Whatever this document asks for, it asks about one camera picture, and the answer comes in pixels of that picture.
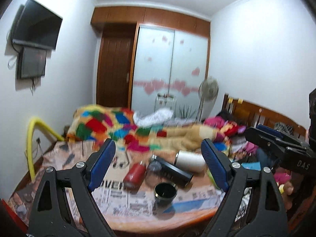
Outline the dark green cup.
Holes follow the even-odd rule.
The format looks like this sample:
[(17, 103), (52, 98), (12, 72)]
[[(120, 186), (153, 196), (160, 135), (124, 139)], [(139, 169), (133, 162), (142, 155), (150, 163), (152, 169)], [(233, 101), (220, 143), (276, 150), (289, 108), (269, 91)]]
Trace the dark green cup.
[(161, 182), (154, 187), (154, 197), (157, 205), (169, 205), (177, 196), (177, 188), (174, 183)]

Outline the clear glass cup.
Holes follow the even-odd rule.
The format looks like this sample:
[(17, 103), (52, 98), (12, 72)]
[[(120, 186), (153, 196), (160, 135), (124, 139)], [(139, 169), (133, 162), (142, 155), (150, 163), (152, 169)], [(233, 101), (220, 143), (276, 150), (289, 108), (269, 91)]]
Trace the clear glass cup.
[(148, 187), (154, 188), (157, 184), (162, 182), (161, 164), (159, 162), (151, 162), (146, 171), (145, 183)]

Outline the red plush toy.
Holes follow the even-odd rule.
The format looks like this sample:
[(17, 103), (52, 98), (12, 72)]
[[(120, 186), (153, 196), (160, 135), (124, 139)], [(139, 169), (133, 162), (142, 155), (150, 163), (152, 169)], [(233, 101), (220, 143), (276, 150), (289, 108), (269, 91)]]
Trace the red plush toy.
[(223, 124), (219, 124), (219, 132), (225, 137), (234, 137), (238, 134), (243, 134), (246, 130), (245, 125), (237, 124), (235, 121), (225, 121)]

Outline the blue booklet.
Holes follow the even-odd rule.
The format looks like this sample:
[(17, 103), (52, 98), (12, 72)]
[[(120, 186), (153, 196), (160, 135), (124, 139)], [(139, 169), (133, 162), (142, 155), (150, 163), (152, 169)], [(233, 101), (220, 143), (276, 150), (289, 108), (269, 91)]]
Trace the blue booklet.
[(256, 171), (260, 171), (261, 170), (260, 162), (242, 163), (242, 166), (245, 169), (249, 169), (249, 170), (256, 170)]

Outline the white standing fan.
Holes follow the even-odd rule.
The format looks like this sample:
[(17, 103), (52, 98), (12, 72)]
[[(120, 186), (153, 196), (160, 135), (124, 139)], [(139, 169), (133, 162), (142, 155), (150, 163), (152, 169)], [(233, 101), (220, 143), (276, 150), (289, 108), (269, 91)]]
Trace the white standing fan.
[(218, 92), (218, 82), (213, 76), (210, 76), (201, 83), (198, 90), (200, 103), (196, 116), (197, 121), (202, 121), (204, 117), (208, 117), (210, 115), (215, 105)]

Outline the white thermos bottle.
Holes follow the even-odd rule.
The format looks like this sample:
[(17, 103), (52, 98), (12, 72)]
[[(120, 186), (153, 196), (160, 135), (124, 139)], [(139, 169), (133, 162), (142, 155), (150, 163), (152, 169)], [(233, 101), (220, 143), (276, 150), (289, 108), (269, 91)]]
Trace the white thermos bottle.
[(206, 167), (201, 154), (180, 150), (175, 157), (174, 166), (193, 173), (201, 173)]

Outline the newspaper print tablecloth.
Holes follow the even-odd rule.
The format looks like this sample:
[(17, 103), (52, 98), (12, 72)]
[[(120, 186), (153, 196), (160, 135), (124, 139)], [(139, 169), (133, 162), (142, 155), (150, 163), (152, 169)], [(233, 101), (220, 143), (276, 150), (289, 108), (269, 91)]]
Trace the newspaper print tablecloth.
[[(75, 163), (88, 159), (92, 152), (93, 141), (57, 142), (52, 151), (44, 154), (43, 164), (35, 180), (16, 191), (8, 200), (9, 207), (22, 221), (28, 223), (44, 170), (49, 166), (57, 170), (69, 169)], [(224, 193), (215, 188), (205, 172), (194, 176), (184, 189), (179, 188), (174, 201), (166, 206), (156, 204), (154, 190), (147, 186), (145, 180), (138, 189), (126, 189), (123, 179), (130, 167), (147, 157), (145, 154), (133, 154), (117, 147), (116, 155), (101, 186), (93, 192), (93, 197), (104, 216), (151, 217), (163, 213), (184, 213), (219, 207)]]

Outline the grey white striped clothing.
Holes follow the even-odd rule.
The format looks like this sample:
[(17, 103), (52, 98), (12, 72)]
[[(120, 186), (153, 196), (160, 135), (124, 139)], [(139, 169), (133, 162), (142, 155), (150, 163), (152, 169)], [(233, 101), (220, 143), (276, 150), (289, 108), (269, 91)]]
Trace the grey white striped clothing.
[(194, 119), (181, 119), (174, 117), (174, 112), (170, 108), (160, 108), (154, 113), (149, 115), (141, 115), (136, 111), (133, 114), (133, 122), (138, 127), (151, 127), (151, 126), (166, 126), (166, 127), (178, 127), (194, 124)]

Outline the white appliance box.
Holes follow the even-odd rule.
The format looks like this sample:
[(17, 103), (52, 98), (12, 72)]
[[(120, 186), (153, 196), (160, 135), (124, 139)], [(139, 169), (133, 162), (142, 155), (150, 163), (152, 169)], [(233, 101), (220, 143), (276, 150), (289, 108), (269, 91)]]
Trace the white appliance box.
[(154, 111), (161, 108), (169, 108), (173, 112), (176, 110), (177, 99), (174, 95), (158, 93), (155, 99)]

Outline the black thermos bottle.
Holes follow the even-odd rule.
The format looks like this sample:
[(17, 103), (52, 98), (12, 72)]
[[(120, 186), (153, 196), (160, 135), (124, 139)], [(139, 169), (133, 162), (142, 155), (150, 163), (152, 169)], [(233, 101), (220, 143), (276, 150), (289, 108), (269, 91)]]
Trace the black thermos bottle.
[(186, 187), (192, 180), (193, 174), (185, 172), (176, 166), (170, 164), (162, 157), (153, 154), (150, 158), (150, 162), (158, 162), (161, 165), (160, 174), (161, 176), (169, 179), (180, 187)]

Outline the white sliding wardrobe with hearts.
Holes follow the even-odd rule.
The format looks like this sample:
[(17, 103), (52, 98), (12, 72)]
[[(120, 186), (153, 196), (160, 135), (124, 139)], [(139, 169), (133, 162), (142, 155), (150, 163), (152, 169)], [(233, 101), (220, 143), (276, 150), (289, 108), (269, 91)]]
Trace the white sliding wardrobe with hearts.
[(154, 111), (158, 93), (177, 99), (174, 116), (195, 119), (198, 90), (207, 71), (208, 38), (166, 28), (141, 26), (133, 70), (131, 109)]

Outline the wooden overhead cabinet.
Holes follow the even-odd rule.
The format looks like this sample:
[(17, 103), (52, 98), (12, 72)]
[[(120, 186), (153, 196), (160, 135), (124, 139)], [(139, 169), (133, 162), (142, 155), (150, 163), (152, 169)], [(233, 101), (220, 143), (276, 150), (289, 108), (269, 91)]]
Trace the wooden overhead cabinet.
[(97, 29), (105, 24), (151, 24), (209, 38), (211, 23), (179, 12), (147, 7), (96, 7), (90, 21)]

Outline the brown wooden door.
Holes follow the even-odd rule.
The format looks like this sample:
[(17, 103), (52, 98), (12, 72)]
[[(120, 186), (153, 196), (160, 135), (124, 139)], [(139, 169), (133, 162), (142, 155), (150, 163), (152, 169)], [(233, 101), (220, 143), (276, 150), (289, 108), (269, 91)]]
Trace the brown wooden door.
[(128, 32), (103, 32), (96, 80), (96, 103), (127, 107), (134, 37)]

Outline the yellow padded bed rail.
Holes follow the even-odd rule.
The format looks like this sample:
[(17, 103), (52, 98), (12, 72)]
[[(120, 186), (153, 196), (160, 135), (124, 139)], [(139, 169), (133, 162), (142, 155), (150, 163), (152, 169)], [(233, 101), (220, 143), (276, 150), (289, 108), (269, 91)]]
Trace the yellow padded bed rail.
[(33, 153), (35, 149), (33, 148), (34, 144), (36, 144), (36, 150), (40, 147), (40, 141), (38, 139), (34, 140), (33, 135), (35, 129), (39, 127), (40, 130), (44, 130), (44, 133), (48, 133), (51, 136), (55, 137), (57, 141), (65, 141), (65, 138), (54, 131), (48, 124), (46, 124), (41, 118), (39, 117), (32, 117), (29, 121), (29, 125), (27, 128), (27, 137), (26, 137), (26, 159), (28, 165), (29, 175), (31, 177), (31, 181), (35, 180), (35, 166), (34, 166), (34, 156)]

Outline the small black wall monitor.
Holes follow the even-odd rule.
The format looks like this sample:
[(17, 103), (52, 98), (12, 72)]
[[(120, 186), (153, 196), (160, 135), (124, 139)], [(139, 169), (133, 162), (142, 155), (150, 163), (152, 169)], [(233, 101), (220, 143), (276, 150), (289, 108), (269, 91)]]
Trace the small black wall monitor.
[(23, 47), (18, 56), (17, 79), (34, 79), (45, 76), (47, 51)]

